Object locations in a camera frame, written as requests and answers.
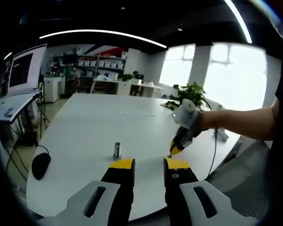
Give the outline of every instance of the ceiling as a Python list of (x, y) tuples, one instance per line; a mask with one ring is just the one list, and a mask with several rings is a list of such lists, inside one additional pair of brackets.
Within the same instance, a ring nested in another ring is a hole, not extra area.
[[(240, 11), (253, 44), (266, 48), (268, 54), (280, 57), (282, 40), (270, 22), (248, 1), (233, 1)], [(90, 43), (140, 49), (156, 53), (165, 49), (141, 40), (113, 34), (72, 33), (39, 37), (74, 29), (101, 29), (124, 32), (154, 40), (168, 47), (212, 42), (246, 43), (231, 10), (223, 0), (172, 1), (17, 1), (7, 13), (7, 28), (1, 27), (2, 56), (28, 47)]]

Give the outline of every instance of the computer screen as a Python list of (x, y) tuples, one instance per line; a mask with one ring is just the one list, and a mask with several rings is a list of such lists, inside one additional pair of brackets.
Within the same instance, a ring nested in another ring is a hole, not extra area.
[(8, 95), (36, 90), (46, 44), (14, 56), (8, 81)]

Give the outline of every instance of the floor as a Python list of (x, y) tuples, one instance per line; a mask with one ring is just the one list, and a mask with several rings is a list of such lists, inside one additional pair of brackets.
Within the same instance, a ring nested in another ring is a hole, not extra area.
[[(56, 116), (56, 114), (63, 107), (63, 105), (66, 103), (67, 100), (68, 99), (58, 99), (55, 103), (46, 104), (46, 116), (48, 117), (49, 121), (53, 120), (53, 118)], [(44, 123), (42, 123), (42, 135), (44, 134), (45, 130), (46, 130), (45, 125)], [(38, 121), (37, 128), (35, 131), (37, 131), (37, 139), (39, 141), (40, 140), (40, 121)], [(22, 162), (25, 165), (27, 170), (30, 169), (35, 150), (36, 150), (35, 146), (32, 146), (32, 147), (19, 146), (17, 148), (17, 152), (19, 153), (22, 159)], [(22, 172), (22, 174), (27, 178), (28, 172), (23, 167), (16, 152), (13, 151), (11, 156), (14, 159), (20, 171)], [(9, 176), (13, 184), (18, 186), (22, 191), (24, 191), (20, 193), (20, 196), (25, 199), (26, 182), (24, 181), (24, 179), (22, 178), (21, 174), (18, 172), (18, 170), (16, 169), (12, 161), (9, 161), (7, 164), (7, 175)]]

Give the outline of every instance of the computer mouse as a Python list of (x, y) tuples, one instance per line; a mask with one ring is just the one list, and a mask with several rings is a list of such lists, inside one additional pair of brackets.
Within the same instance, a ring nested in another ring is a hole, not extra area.
[(51, 156), (48, 153), (37, 155), (32, 162), (32, 173), (34, 178), (41, 180), (46, 173), (48, 165), (51, 161)]

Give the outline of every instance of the human arm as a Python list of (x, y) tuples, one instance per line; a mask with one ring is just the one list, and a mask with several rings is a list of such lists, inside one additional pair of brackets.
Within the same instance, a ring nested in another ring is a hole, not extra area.
[(273, 140), (278, 109), (279, 101), (276, 99), (270, 108), (203, 112), (200, 129), (224, 128), (253, 139)]

